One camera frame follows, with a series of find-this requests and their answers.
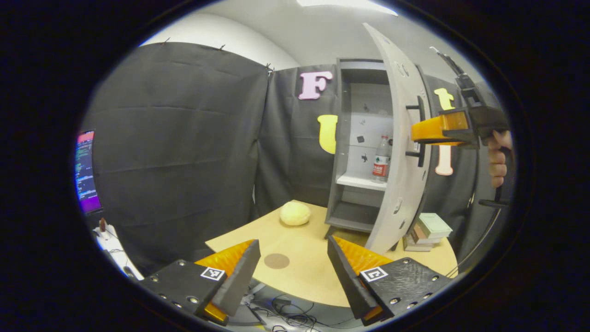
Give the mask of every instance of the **cable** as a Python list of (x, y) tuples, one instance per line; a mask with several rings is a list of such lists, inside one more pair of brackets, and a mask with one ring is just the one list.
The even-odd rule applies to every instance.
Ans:
[[(253, 301), (250, 301), (249, 303), (246, 303), (246, 305), (248, 306), (248, 308), (250, 308), (253, 311), (264, 311), (264, 312), (266, 312), (267, 317), (279, 317), (285, 323), (287, 323), (287, 325), (289, 325), (289, 326), (293, 326), (293, 327), (307, 327), (307, 328), (309, 328), (309, 331), (310, 332), (313, 332), (314, 330), (317, 331), (317, 332), (320, 332), (320, 330), (318, 330), (318, 329), (315, 328), (316, 324), (320, 324), (320, 325), (323, 325), (323, 326), (326, 326), (326, 327), (330, 327), (330, 328), (335, 328), (335, 329), (338, 329), (338, 330), (344, 330), (344, 329), (349, 329), (349, 328), (356, 328), (356, 327), (360, 327), (360, 326), (363, 325), (363, 324), (360, 324), (358, 326), (353, 326), (353, 327), (337, 327), (337, 325), (340, 325), (340, 324), (343, 324), (343, 323), (345, 323), (347, 321), (350, 321), (350, 320), (354, 319), (354, 317), (348, 318), (347, 320), (343, 320), (343, 321), (341, 321), (339, 323), (334, 323), (334, 324), (325, 324), (325, 323), (322, 323), (322, 322), (318, 321), (316, 317), (307, 314), (310, 310), (312, 310), (314, 308), (315, 302), (312, 302), (312, 306), (309, 309), (307, 309), (307, 310), (302, 309), (301, 307), (299, 307), (296, 304), (283, 304), (280, 308), (277, 308), (277, 306), (275, 305), (276, 299), (278, 299), (280, 297), (283, 297), (285, 295), (286, 294), (283, 293), (283, 294), (281, 294), (279, 296), (274, 297), (270, 301), (270, 304), (271, 304), (272, 309), (274, 310), (274, 313), (272, 311), (266, 309), (266, 308), (254, 308), (254, 309), (252, 309), (250, 307), (250, 303), (252, 303), (254, 301), (263, 301), (263, 302), (266, 302), (264, 300), (253, 300)], [(301, 313), (285, 313), (283, 311), (283, 308), (284, 307), (287, 307), (287, 306), (295, 307), (295, 308), (299, 309), (301, 311)]]
[(496, 210), (496, 215), (493, 217), (493, 219), (491, 220), (491, 223), (488, 224), (488, 227), (486, 229), (486, 231), (484, 232), (483, 236), (480, 238), (480, 240), (477, 242), (477, 244), (475, 245), (475, 247), (473, 247), (473, 249), (467, 254), (467, 256), (465, 256), (465, 258), (463, 258), (463, 260), (457, 264), (456, 267), (454, 267), (451, 272), (447, 273), (445, 276), (448, 278), (450, 275), (452, 275), (453, 273), (455, 273), (455, 270), (459, 271), (459, 266), (461, 266), (463, 263), (465, 263), (465, 261), (467, 261), (467, 259), (476, 251), (476, 249), (480, 246), (480, 244), (483, 242), (483, 240), (487, 237), (487, 234), (490, 232), (491, 228), (494, 226), (494, 224), (496, 223), (496, 220), (498, 219), (498, 216), (500, 215), (500, 211), (502, 211), (502, 209), (497, 209)]
[[(274, 329), (275, 327), (282, 327), (283, 329), (282, 330), (275, 330)], [(288, 332), (287, 329), (285, 328), (285, 326), (282, 326), (282, 325), (275, 325), (275, 326), (273, 326), (273, 328), (271, 329), (271, 331), (272, 332)]]
[(115, 234), (111, 233), (111, 232), (109, 231), (109, 229), (106, 229), (106, 231), (107, 231), (107, 232), (109, 232), (109, 233), (110, 233), (112, 236), (114, 236), (114, 238), (115, 238), (115, 239), (117, 239), (117, 240), (119, 239), (119, 238), (118, 238), (118, 237), (117, 237)]
[[(114, 254), (114, 253), (117, 253), (117, 252), (125, 252), (125, 250), (123, 250), (123, 249), (117, 249), (117, 248), (109, 250), (109, 254), (111, 254), (111, 255)], [(127, 255), (125, 254), (125, 264), (124, 264), (124, 266), (128, 266), (127, 265), (128, 263), (129, 263), (129, 257), (127, 257)]]

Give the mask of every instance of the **pink letter f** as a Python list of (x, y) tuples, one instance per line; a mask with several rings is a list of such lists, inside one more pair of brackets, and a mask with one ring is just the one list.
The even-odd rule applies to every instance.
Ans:
[(315, 73), (303, 73), (301, 74), (301, 77), (303, 78), (303, 88), (299, 95), (299, 99), (318, 99), (320, 94), (316, 92), (316, 87), (320, 91), (326, 90), (326, 79), (332, 79), (332, 72), (318, 71)]

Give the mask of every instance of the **stack of books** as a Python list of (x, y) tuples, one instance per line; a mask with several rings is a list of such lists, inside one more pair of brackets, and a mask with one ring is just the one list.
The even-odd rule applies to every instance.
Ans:
[(421, 213), (414, 228), (404, 236), (404, 250), (430, 251), (452, 231), (436, 213)]

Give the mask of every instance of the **human hand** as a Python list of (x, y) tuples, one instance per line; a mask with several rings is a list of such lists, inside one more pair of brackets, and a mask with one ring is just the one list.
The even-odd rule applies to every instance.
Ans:
[(504, 177), (508, 172), (506, 156), (500, 151), (500, 148), (505, 147), (512, 150), (512, 136), (510, 131), (505, 131), (502, 134), (493, 131), (493, 134), (494, 136), (487, 143), (489, 148), (487, 154), (490, 158), (491, 186), (497, 188), (504, 183)]

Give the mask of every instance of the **shelf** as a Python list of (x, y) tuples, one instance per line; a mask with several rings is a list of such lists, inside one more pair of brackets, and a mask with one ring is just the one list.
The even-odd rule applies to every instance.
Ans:
[(336, 179), (337, 184), (349, 185), (351, 187), (385, 191), (387, 183), (375, 183), (371, 181), (371, 174), (361, 174), (359, 172), (350, 172), (342, 174)]
[(340, 201), (326, 223), (340, 228), (370, 233), (378, 214), (378, 207)]

